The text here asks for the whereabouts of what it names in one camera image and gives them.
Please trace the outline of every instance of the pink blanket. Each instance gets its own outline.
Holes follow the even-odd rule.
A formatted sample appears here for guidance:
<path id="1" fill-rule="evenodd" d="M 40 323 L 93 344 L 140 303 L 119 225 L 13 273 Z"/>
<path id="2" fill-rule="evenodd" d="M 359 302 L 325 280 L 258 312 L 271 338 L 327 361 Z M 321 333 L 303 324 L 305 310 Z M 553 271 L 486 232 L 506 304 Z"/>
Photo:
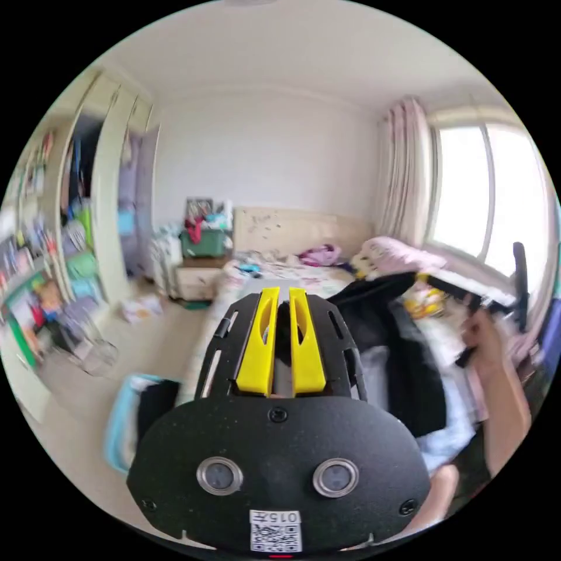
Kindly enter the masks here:
<path id="1" fill-rule="evenodd" d="M 418 250 L 399 240 L 379 236 L 365 241 L 362 252 L 382 273 L 445 269 L 446 259 L 428 251 Z"/>

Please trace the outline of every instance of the nightstand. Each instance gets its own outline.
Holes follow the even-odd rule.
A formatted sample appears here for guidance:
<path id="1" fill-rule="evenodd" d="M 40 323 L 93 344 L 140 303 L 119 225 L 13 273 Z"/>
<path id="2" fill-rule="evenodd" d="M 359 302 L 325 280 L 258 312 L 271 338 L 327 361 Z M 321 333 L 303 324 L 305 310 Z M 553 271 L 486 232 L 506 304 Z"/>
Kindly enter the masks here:
<path id="1" fill-rule="evenodd" d="M 175 270 L 178 296 L 188 301 L 213 300 L 218 280 L 223 274 L 222 267 L 229 260 L 229 255 L 184 259 L 183 264 Z"/>

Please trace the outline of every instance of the pink curtain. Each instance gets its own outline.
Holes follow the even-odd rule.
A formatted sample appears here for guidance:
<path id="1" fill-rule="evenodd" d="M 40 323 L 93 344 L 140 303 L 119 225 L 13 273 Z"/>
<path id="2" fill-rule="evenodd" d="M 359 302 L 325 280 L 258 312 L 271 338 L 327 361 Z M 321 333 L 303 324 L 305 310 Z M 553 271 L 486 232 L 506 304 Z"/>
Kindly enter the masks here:
<path id="1" fill-rule="evenodd" d="M 380 124 L 375 228 L 413 246 L 424 241 L 431 193 L 431 141 L 424 109 L 414 98 L 395 104 Z"/>

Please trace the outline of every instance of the person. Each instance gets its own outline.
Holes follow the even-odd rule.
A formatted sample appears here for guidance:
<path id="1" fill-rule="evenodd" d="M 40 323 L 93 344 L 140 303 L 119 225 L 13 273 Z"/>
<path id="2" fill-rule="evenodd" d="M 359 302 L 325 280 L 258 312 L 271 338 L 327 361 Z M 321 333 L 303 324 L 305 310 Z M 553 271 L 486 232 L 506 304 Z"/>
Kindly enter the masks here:
<path id="1" fill-rule="evenodd" d="M 486 406 L 485 461 L 491 477 L 495 477 L 526 437 L 530 410 L 514 365 L 505 353 L 503 336 L 487 310 L 479 309 L 466 319 L 462 339 L 467 347 L 475 349 L 469 366 L 477 375 Z M 413 520 L 386 542 L 412 536 L 442 521 L 458 481 L 459 472 L 453 464 L 437 469 L 431 476 L 427 499 Z"/>
<path id="2" fill-rule="evenodd" d="M 502 333 L 480 309 L 464 323 L 463 340 L 475 347 L 470 365 L 477 374 L 487 410 L 483 421 L 487 468 L 494 477 L 524 440 L 531 424 L 520 380 L 505 353 Z"/>

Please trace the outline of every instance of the green storage box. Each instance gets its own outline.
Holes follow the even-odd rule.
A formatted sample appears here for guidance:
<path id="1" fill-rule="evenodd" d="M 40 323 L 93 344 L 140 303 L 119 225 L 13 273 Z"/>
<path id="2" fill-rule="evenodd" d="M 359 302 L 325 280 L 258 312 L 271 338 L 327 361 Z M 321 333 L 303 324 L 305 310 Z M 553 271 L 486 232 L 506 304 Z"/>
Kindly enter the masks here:
<path id="1" fill-rule="evenodd" d="M 226 235 L 222 230 L 202 230 L 198 244 L 191 241 L 185 230 L 179 237 L 184 257 L 222 257 L 226 253 Z"/>

